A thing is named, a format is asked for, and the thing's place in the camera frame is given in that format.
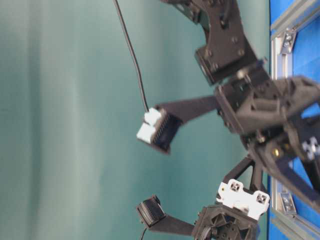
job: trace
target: black robot bracket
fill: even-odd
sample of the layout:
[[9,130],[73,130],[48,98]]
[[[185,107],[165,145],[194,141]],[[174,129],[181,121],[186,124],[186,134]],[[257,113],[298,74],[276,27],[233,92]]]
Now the black robot bracket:
[[[240,136],[251,164],[259,169],[255,174],[265,171],[320,213],[320,116],[302,118],[305,109],[319,104],[320,86],[304,76],[271,80],[263,68],[265,61],[257,59],[246,39],[237,1],[161,1],[203,27],[206,45],[196,50],[195,58],[209,84],[216,87],[211,96],[151,108],[137,138],[169,153],[170,143],[181,126],[216,110],[225,126]],[[290,168],[289,163],[297,157],[312,187]],[[255,187],[265,190],[262,185]],[[204,209],[215,215],[225,207],[220,204]],[[193,236],[198,239],[210,239],[200,238],[194,232],[195,228]]]

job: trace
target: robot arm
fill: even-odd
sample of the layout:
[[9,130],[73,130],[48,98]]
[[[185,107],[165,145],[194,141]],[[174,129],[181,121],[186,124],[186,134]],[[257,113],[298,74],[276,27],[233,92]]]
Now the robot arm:
[[[236,179],[252,166],[249,189]],[[254,240],[258,237],[258,220],[269,207],[270,197],[264,192],[262,170],[250,156],[243,159],[223,179],[215,205],[204,207],[195,224],[167,215],[157,196],[143,201],[137,212],[152,232],[191,236],[198,240]]]

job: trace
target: metal frame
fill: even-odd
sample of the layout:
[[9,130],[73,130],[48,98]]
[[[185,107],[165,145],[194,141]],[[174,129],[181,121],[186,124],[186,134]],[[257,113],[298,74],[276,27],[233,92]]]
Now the metal frame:
[[[320,16],[320,0],[296,0],[270,27],[271,36],[271,76],[272,79],[287,78],[293,74],[293,47],[296,34]],[[284,51],[287,33],[293,33],[290,49]],[[282,195],[287,193],[293,208],[284,208]],[[297,215],[291,193],[273,177],[271,178],[271,211],[275,218],[271,222],[289,239],[320,239],[320,229]]]

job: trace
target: blue panel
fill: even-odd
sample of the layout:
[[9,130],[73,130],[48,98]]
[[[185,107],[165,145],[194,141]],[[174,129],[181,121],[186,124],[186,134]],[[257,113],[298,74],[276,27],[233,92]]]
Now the blue panel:
[[[320,18],[314,20],[306,28],[301,30],[296,38],[293,50],[293,74],[304,75],[317,82],[320,82]],[[310,117],[320,113],[317,104],[309,107],[303,117]],[[293,169],[310,186],[310,180],[299,159],[293,162]],[[302,202],[298,197],[293,196],[297,212],[314,225],[320,227],[320,214],[316,213],[311,207]]]
[[270,20],[273,24],[295,0],[270,0]]

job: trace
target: white bracket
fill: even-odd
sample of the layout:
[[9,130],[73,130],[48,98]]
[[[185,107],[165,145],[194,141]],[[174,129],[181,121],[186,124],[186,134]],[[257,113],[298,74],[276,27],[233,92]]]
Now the white bracket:
[[239,209],[248,217],[259,220],[269,208],[270,196],[263,191],[255,191],[253,194],[244,191],[242,182],[230,179],[228,184],[221,182],[218,193],[221,198],[219,203],[233,209]]

